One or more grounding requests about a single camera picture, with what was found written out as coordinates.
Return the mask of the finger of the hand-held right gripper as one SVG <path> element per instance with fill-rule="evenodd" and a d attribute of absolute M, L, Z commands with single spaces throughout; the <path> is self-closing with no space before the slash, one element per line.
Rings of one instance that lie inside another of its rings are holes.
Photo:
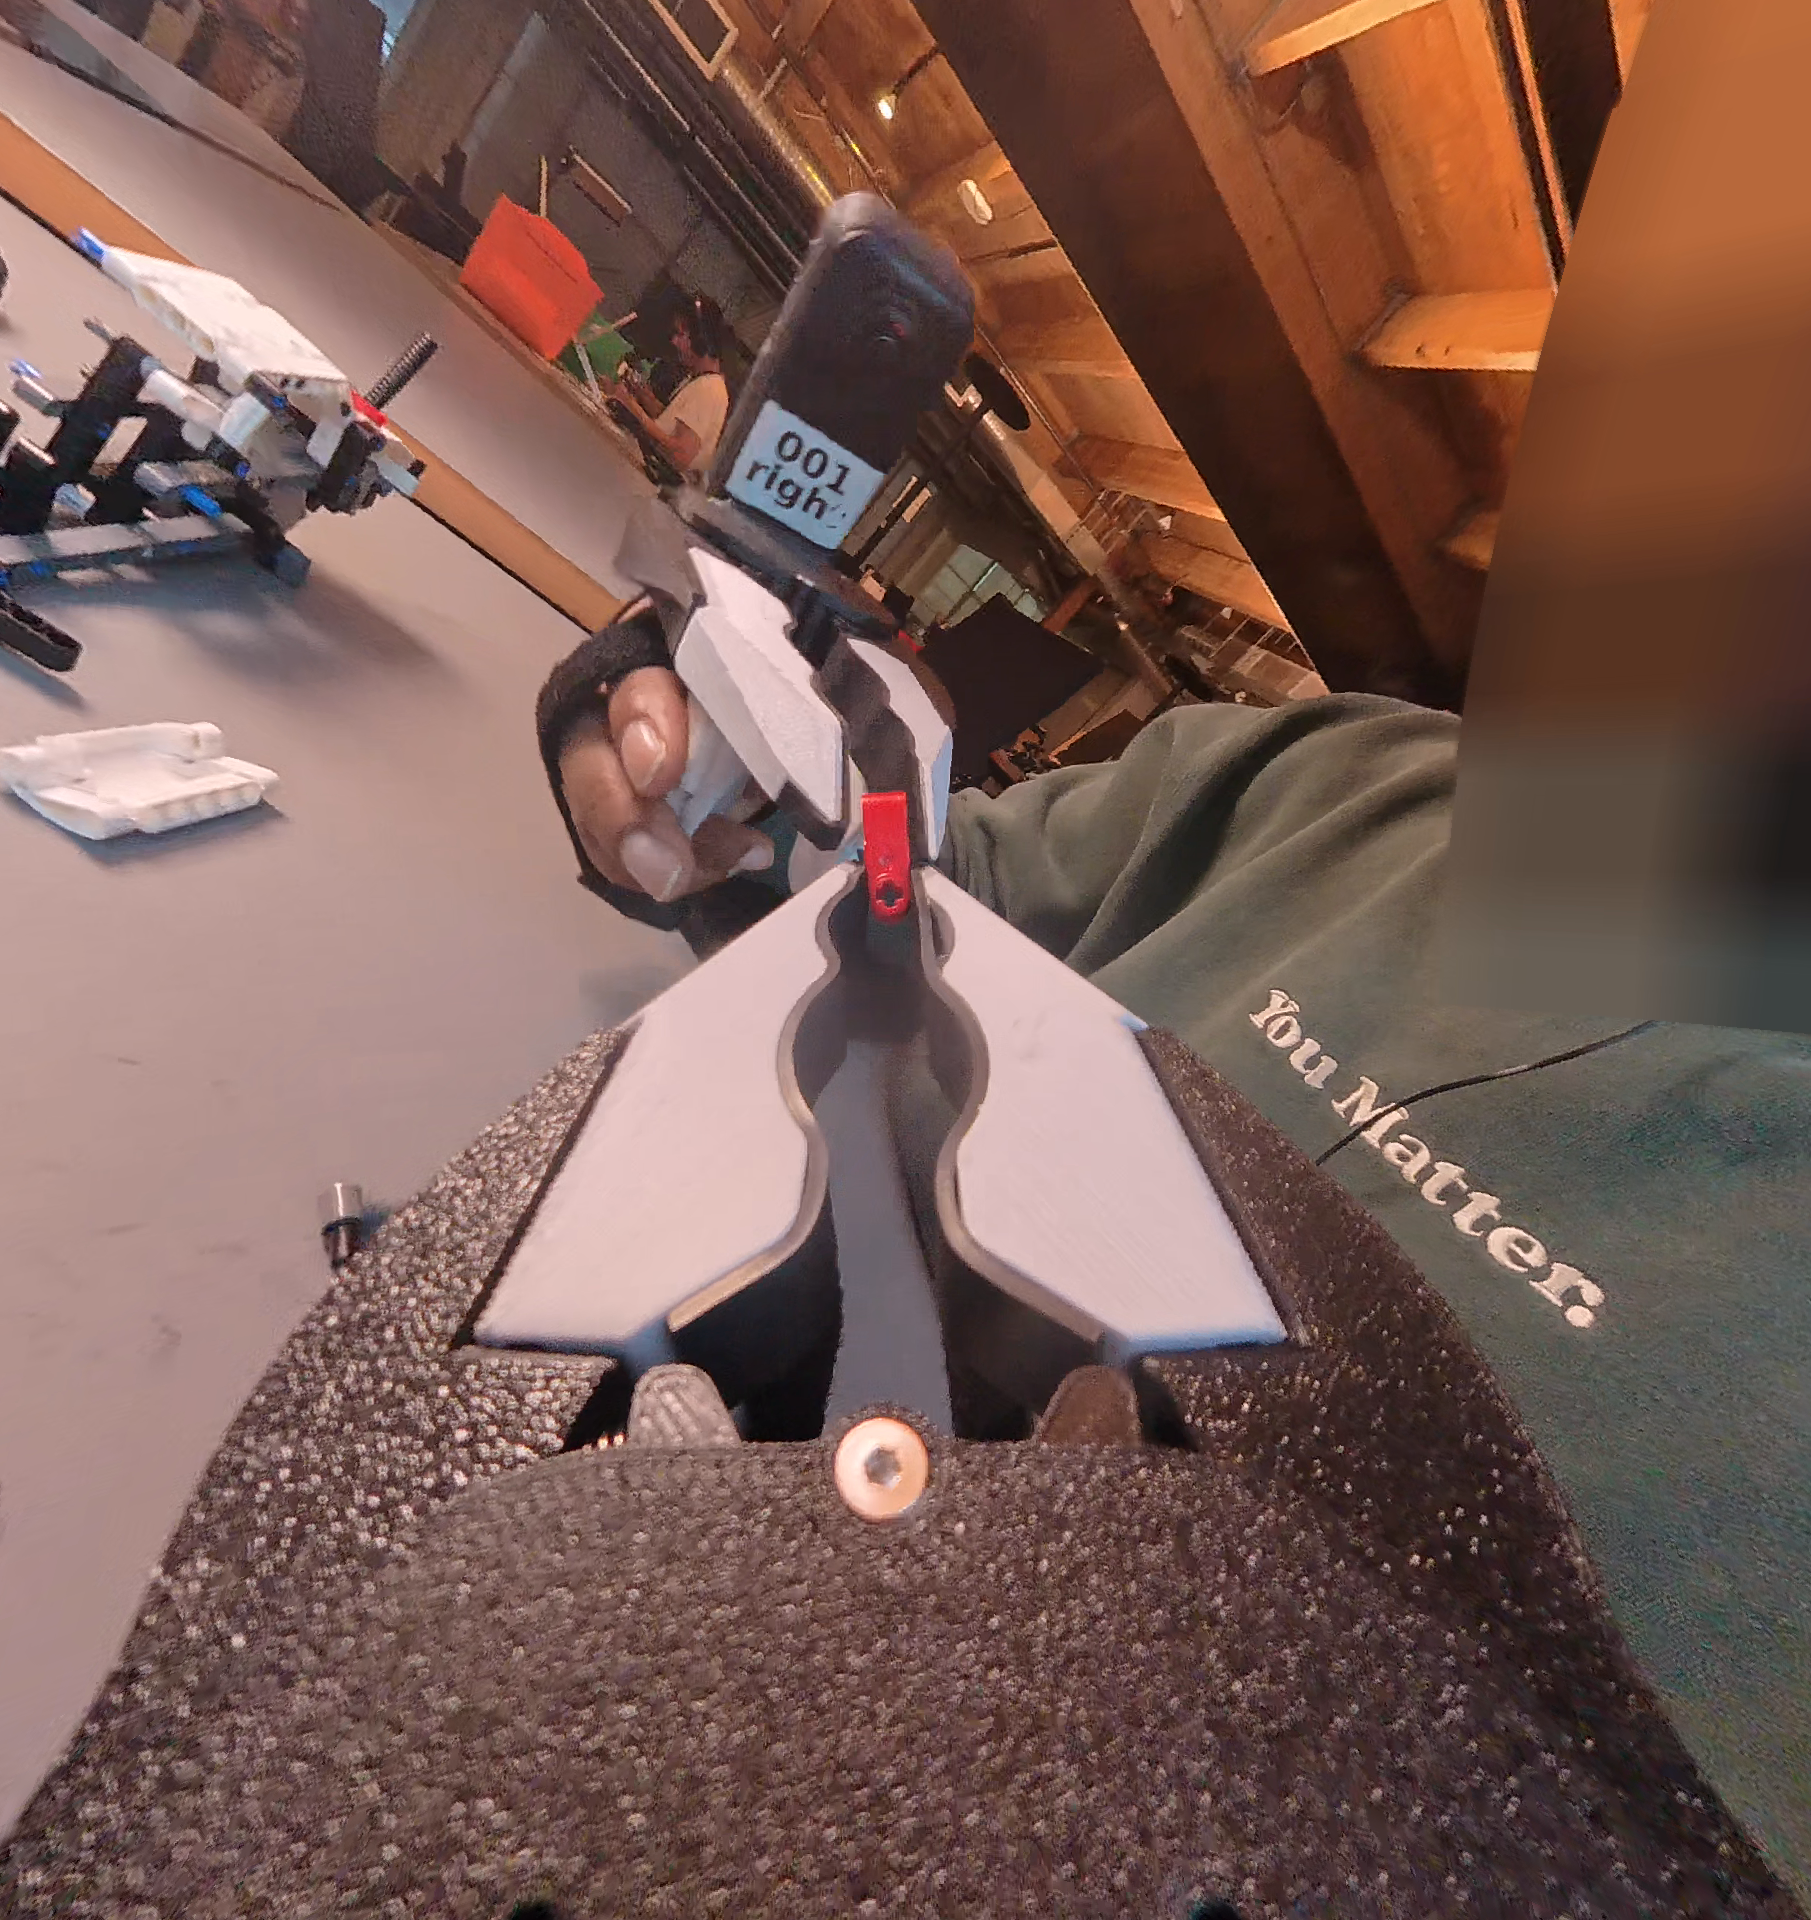
<path fill-rule="evenodd" d="M 673 790 L 684 833 L 737 806 L 756 784 L 826 840 L 847 825 L 845 723 L 791 634 L 786 605 L 709 551 L 691 555 L 698 599 L 673 670 L 689 696 L 686 767 Z"/>
<path fill-rule="evenodd" d="M 861 828 L 864 798 L 908 798 L 916 865 L 941 859 L 951 787 L 954 734 L 914 667 L 861 637 L 840 637 L 821 665 L 821 691 L 838 711 L 853 781 L 849 827 Z"/>

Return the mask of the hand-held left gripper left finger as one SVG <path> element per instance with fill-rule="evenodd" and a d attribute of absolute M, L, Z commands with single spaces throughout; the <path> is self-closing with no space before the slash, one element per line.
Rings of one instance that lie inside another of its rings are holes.
<path fill-rule="evenodd" d="M 802 1028 L 861 900 L 831 867 L 629 1020 L 575 1136 L 532 1202 L 473 1337 L 489 1348 L 666 1352 L 788 1260 L 819 1225 L 826 1144 Z"/>

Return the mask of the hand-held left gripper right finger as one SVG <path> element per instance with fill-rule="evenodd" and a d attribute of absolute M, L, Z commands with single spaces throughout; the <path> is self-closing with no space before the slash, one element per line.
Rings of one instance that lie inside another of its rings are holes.
<path fill-rule="evenodd" d="M 1280 1342 L 1141 1020 L 956 883 L 918 902 L 957 1106 L 937 1199 L 962 1262 L 1103 1352 Z"/>

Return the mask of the red brick connector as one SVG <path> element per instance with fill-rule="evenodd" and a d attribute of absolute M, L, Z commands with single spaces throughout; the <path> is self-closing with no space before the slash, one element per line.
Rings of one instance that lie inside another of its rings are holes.
<path fill-rule="evenodd" d="M 916 902 L 914 813 L 901 788 L 864 796 L 861 865 L 870 913 L 881 925 L 901 923 Z"/>

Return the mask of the white toy brick truck model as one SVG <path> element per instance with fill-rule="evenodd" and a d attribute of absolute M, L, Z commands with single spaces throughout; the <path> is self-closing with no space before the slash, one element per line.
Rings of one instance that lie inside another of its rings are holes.
<path fill-rule="evenodd" d="M 358 387 L 315 341 L 227 275 L 108 245 L 73 245 L 194 355 L 185 371 L 99 322 L 76 389 L 11 362 L 0 396 L 0 647 L 68 673 L 82 642 L 18 590 L 68 571 L 245 557 L 288 589 L 313 514 L 413 497 L 425 460 L 388 417 L 437 340 L 420 333 Z"/>

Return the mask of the person's right forearm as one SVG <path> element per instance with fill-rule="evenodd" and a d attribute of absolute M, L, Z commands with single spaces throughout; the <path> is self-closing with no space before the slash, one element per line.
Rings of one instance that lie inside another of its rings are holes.
<path fill-rule="evenodd" d="M 1218 1071 L 1272 994 L 1343 1065 L 1425 1065 L 1460 734 L 1372 694 L 1177 707 L 1119 760 L 954 798 L 941 869 Z"/>

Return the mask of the grey desk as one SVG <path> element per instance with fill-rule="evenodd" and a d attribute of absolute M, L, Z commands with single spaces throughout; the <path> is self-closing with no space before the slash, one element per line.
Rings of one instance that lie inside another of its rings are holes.
<path fill-rule="evenodd" d="M 334 1180 L 404 1202 L 686 969 L 578 887 L 532 704 L 578 641 L 408 503 L 313 575 L 33 601 L 0 747 L 214 721 L 271 803 L 83 842 L 0 788 L 0 1837 L 112 1668 L 224 1428 L 330 1284 Z"/>

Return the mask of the person's right hand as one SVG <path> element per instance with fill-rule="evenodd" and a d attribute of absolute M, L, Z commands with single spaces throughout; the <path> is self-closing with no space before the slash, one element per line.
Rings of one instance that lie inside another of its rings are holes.
<path fill-rule="evenodd" d="M 766 874 L 772 839 L 725 815 L 686 833 L 670 807 L 689 756 L 689 699 L 678 675 L 649 665 L 588 709 L 558 756 L 562 793 L 598 874 L 661 903 L 731 876 Z"/>

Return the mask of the black partition panel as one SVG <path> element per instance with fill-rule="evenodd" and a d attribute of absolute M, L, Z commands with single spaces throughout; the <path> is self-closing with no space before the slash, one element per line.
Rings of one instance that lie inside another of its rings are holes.
<path fill-rule="evenodd" d="M 931 630 L 916 665 L 954 707 L 951 790 L 993 779 L 990 753 L 1030 733 L 1102 681 L 1127 688 L 1125 665 L 1049 633 L 1006 597 L 990 597 L 956 626 Z"/>

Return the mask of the orange plastic crate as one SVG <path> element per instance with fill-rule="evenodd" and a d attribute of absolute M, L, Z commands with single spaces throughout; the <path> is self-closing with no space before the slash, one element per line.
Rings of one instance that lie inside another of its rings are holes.
<path fill-rule="evenodd" d="M 581 252 L 547 216 L 501 195 L 459 269 L 460 288 L 542 362 L 553 362 L 601 306 Z"/>

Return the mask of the person's green sweater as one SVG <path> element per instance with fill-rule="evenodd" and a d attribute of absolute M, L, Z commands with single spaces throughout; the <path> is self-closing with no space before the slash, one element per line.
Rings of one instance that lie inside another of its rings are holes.
<path fill-rule="evenodd" d="M 1658 1025 L 1329 1171 L 1491 1358 L 1638 1666 L 1811 1911 L 1811 1037 Z"/>

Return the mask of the white brick panel piece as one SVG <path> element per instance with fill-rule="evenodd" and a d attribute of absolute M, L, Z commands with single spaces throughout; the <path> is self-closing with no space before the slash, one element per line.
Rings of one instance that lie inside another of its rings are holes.
<path fill-rule="evenodd" d="M 278 784 L 276 769 L 227 756 L 212 721 L 41 734 L 0 749 L 0 787 L 91 842 L 212 821 L 261 806 Z"/>

